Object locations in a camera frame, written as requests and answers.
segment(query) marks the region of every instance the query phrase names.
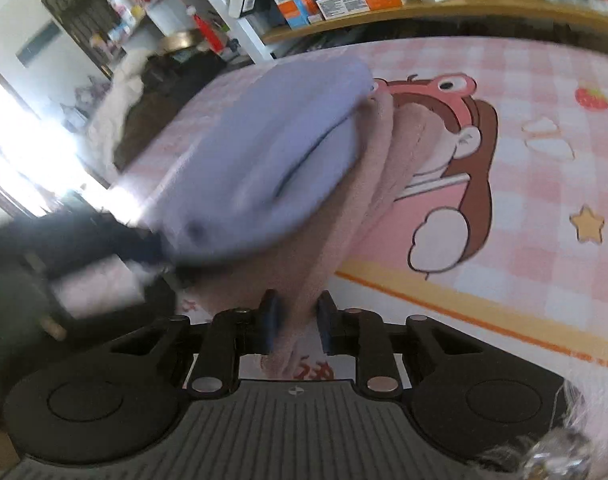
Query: white shelf frame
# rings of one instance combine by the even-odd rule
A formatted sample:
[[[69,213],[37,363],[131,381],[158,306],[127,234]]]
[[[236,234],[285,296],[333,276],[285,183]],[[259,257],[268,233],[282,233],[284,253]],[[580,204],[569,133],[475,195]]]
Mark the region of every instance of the white shelf frame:
[[[213,8],[222,18],[223,22],[230,28],[230,34],[239,41],[240,46],[246,51],[255,63],[272,61],[273,52],[279,44],[264,45],[259,34],[247,18],[233,18],[228,14],[228,0],[208,0]]]

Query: purple towel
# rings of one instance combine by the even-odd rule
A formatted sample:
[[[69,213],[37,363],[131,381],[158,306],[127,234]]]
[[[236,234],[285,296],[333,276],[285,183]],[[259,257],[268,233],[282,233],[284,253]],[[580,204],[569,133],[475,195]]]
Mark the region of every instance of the purple towel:
[[[197,142],[150,211],[176,262],[267,247],[303,224],[360,153],[357,105],[372,91],[352,57],[277,65]]]

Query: wooden shelf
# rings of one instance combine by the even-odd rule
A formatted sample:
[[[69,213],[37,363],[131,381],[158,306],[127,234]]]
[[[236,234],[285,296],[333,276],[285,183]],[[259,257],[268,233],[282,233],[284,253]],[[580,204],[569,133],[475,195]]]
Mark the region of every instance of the wooden shelf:
[[[580,25],[596,32],[608,34],[608,15],[600,14],[586,7],[554,4],[546,0],[449,0],[440,4],[422,3],[414,0],[404,7],[385,10],[371,10],[344,18],[291,29],[287,25],[277,27],[261,38],[266,44],[310,36],[318,32],[352,27],[363,23],[423,18],[428,16],[510,16],[537,20],[553,20],[569,25]]]

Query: metal bolt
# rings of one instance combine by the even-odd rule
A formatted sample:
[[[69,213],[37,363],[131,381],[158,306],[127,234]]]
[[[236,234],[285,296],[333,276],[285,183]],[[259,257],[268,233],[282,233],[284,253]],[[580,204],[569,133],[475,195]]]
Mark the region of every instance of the metal bolt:
[[[292,395],[293,397],[297,397],[300,396],[301,394],[304,393],[304,389],[300,386],[293,386],[292,388],[289,388],[289,394]]]
[[[193,390],[202,394],[212,394],[222,388],[224,384],[216,377],[198,377],[191,383]]]
[[[396,379],[393,379],[392,377],[377,376],[371,377],[369,379],[369,382],[366,383],[366,386],[369,388],[369,390],[372,390],[373,392],[383,394],[388,392],[394,392],[399,386],[399,383]]]

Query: black robot mount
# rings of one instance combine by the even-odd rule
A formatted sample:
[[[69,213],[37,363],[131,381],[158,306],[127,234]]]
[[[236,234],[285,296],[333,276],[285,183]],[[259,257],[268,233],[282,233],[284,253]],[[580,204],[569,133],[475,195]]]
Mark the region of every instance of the black robot mount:
[[[23,456],[6,478],[503,478],[480,468],[485,452],[562,423],[558,375],[425,316],[338,310],[327,292],[322,346],[356,358],[355,381],[240,380],[283,315],[267,291],[256,310],[159,320],[28,376],[4,406]]]

